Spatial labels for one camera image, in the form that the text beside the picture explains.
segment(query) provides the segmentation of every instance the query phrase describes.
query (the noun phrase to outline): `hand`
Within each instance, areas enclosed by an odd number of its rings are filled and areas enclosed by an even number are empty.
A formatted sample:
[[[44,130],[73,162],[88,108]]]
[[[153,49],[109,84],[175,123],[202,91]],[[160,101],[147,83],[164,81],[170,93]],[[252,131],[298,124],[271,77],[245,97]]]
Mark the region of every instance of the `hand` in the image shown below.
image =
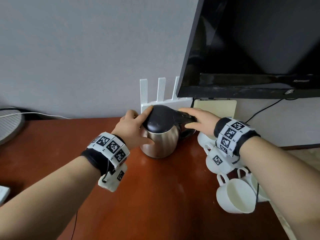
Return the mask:
[[[132,109],[128,110],[115,126],[112,134],[121,137],[129,150],[144,144],[154,144],[150,138],[140,136],[140,126],[152,109],[153,106],[149,106],[140,115]]]
[[[202,110],[200,108],[181,108],[179,111],[188,113],[189,115],[195,116],[199,122],[192,122],[186,124],[186,128],[195,129],[201,131],[207,136],[214,135],[214,128],[220,117],[210,113],[208,111]]]

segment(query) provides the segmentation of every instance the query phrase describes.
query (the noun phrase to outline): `baseboard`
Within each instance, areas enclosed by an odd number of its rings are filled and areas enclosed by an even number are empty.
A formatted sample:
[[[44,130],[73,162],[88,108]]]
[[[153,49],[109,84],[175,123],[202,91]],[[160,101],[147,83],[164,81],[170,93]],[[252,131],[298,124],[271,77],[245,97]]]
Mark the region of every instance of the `baseboard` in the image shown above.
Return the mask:
[[[301,149],[311,149],[311,148],[320,148],[320,144],[310,144],[310,145],[290,145],[290,146],[281,146],[280,148],[290,151],[290,150],[301,150]]]

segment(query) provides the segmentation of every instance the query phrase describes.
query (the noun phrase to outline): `forearm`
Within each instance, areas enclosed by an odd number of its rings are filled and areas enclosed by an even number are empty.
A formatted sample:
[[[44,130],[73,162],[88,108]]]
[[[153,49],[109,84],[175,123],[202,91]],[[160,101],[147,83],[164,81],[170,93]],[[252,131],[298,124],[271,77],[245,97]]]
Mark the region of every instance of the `forearm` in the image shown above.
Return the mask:
[[[0,239],[57,239],[100,177],[77,157],[0,208]]]
[[[240,156],[296,231],[320,226],[319,171],[260,137],[247,140]]]

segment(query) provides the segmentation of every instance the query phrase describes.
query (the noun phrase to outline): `round gray woven object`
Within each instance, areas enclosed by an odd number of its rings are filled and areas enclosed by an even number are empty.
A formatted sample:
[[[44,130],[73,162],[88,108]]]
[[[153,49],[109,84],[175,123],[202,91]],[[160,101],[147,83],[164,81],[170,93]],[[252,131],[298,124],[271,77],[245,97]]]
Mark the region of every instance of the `round gray woven object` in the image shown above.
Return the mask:
[[[2,110],[0,117],[4,115],[15,114],[0,118],[0,145],[11,140],[22,128],[24,123],[23,114],[19,110]]]

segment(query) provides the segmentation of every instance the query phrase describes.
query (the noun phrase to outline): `finger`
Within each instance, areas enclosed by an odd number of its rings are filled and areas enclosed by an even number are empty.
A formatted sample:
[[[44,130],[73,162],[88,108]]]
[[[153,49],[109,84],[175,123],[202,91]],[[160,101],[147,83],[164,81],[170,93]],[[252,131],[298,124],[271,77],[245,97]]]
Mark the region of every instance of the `finger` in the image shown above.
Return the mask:
[[[146,118],[149,116],[149,114],[151,113],[153,109],[153,106],[150,105],[148,108],[146,108],[142,114],[140,114],[135,120],[139,123],[139,124],[142,124]]]
[[[147,137],[140,137],[140,145],[148,144],[153,145],[155,142]]]
[[[195,129],[198,131],[202,130],[202,124],[199,122],[192,122],[192,123],[186,124],[184,127],[186,127],[187,129]]]
[[[179,111],[188,113],[189,115],[197,117],[199,111],[202,111],[200,108],[180,108]]]
[[[126,119],[134,119],[136,116],[138,116],[138,113],[133,109],[129,109],[125,114]]]

